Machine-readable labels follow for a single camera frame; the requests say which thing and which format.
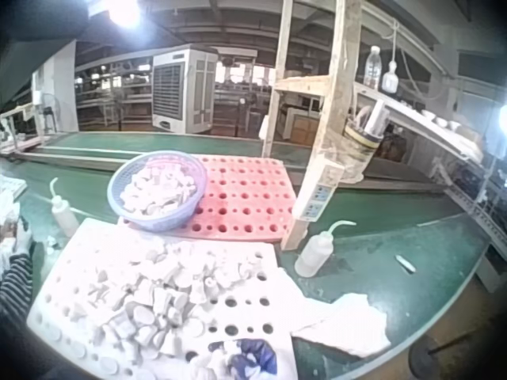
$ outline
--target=air cooler grille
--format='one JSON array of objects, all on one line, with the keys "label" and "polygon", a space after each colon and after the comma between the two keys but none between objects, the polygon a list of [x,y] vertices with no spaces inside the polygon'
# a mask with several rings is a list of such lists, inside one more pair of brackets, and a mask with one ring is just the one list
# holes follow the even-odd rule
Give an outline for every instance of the air cooler grille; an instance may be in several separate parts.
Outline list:
[{"label": "air cooler grille", "polygon": [[183,73],[185,63],[155,66],[153,72],[153,113],[182,120]]}]

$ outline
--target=basket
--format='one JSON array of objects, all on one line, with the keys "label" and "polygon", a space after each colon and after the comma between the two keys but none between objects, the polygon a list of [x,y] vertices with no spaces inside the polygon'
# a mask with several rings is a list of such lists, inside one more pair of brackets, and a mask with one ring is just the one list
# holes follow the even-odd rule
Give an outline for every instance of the basket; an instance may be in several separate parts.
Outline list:
[{"label": "basket", "polygon": [[[191,176],[196,185],[196,192],[187,199],[176,210],[163,216],[160,215],[133,215],[124,209],[124,201],[120,194],[125,187],[131,183],[132,176],[138,173],[142,168],[160,168],[163,169],[168,164],[180,164],[181,170],[185,175]],[[150,232],[163,232],[172,230],[186,223],[192,218],[197,204],[204,194],[208,175],[206,168],[199,160],[189,154],[173,150],[160,150],[142,154],[123,164],[112,176],[108,185],[109,206],[124,219],[135,223],[143,230]]]}]

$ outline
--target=workbench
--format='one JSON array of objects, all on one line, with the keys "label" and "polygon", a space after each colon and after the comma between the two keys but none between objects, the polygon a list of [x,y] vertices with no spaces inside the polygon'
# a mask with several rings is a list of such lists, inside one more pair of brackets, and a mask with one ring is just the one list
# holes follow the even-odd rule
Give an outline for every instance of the workbench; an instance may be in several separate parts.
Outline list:
[{"label": "workbench", "polygon": [[[142,133],[71,135],[52,143],[50,149],[41,150],[59,146],[139,151],[178,149],[247,156],[257,156],[261,151],[261,143],[254,140]],[[306,165],[309,153],[288,144],[273,146],[273,156],[286,165]],[[106,199],[112,173],[6,159],[0,163],[5,175],[22,178],[28,184],[19,200],[21,214],[31,223],[38,242],[34,253],[34,284],[38,291],[44,281],[40,275],[44,263],[41,243],[48,235],[61,245],[67,241],[51,215],[50,180],[59,178],[57,192],[70,201],[79,220],[92,217],[114,223],[117,217]],[[350,292],[367,294],[368,301],[387,314],[391,346],[378,355],[359,359],[295,339],[299,378],[303,379],[356,378],[409,347],[458,298],[490,240],[444,194],[339,189],[319,221],[310,225],[307,238],[326,230],[338,219],[352,220],[357,226],[342,227],[335,233],[335,254],[314,278],[301,279],[295,274],[293,265],[299,252],[278,250],[279,263],[306,296],[332,302]],[[395,260],[397,254],[410,261],[417,272],[408,274]]]}]

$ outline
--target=pile of white parts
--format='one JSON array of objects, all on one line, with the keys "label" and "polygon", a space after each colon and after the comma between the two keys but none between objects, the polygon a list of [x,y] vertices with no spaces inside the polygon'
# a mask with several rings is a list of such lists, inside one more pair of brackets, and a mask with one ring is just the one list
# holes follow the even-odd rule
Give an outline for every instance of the pile of white parts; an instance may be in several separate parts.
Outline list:
[{"label": "pile of white parts", "polygon": [[[91,344],[112,345],[132,365],[160,355],[181,357],[181,338],[198,337],[214,324],[208,301],[261,267],[254,253],[245,260],[218,246],[210,249],[210,244],[165,244],[154,237],[139,239],[128,250],[110,246],[118,253],[83,267],[79,282],[89,288],[70,302],[69,317]],[[195,378],[228,378],[227,358],[234,353],[217,351],[205,361],[197,356],[191,361],[201,371]]]},{"label": "pile of white parts", "polygon": [[132,176],[120,194],[124,209],[133,215],[165,215],[176,210],[196,192],[195,181],[180,164],[164,169],[144,167]]}]

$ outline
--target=white evaporative air cooler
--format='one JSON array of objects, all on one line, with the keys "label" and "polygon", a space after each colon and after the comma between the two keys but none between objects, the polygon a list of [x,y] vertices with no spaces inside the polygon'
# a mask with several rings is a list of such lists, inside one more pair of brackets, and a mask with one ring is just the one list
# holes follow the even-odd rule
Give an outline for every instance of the white evaporative air cooler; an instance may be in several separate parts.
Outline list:
[{"label": "white evaporative air cooler", "polygon": [[175,47],[153,57],[153,125],[174,133],[211,129],[215,97],[215,49]]}]

